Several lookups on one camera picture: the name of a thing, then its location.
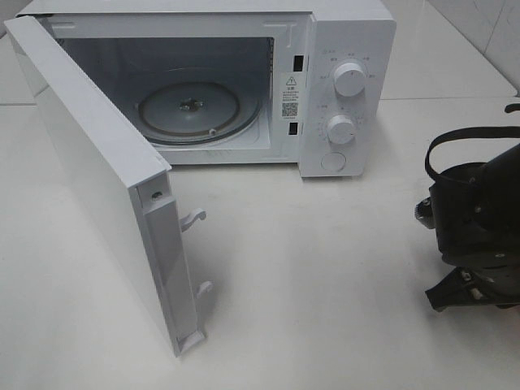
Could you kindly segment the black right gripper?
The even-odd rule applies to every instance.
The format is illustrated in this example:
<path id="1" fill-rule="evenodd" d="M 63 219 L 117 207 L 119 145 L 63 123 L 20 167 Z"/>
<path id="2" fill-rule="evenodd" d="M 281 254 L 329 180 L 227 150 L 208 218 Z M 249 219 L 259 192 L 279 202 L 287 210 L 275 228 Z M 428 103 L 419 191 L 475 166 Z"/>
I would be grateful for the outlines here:
<path id="1" fill-rule="evenodd" d="M 472 162 L 428 171 L 435 234 L 453 267 L 425 294 L 431 308 L 519 301 L 519 165 Z"/>

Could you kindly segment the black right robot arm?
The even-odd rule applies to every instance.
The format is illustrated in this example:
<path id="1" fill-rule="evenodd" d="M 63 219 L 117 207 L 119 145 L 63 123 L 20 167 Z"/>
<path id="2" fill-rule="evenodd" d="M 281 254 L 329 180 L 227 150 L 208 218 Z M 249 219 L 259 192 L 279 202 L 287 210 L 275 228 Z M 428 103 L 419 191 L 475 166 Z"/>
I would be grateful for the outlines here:
<path id="1" fill-rule="evenodd" d="M 426 291 L 436 311 L 519 303 L 519 148 L 443 171 L 415 218 L 452 271 Z"/>

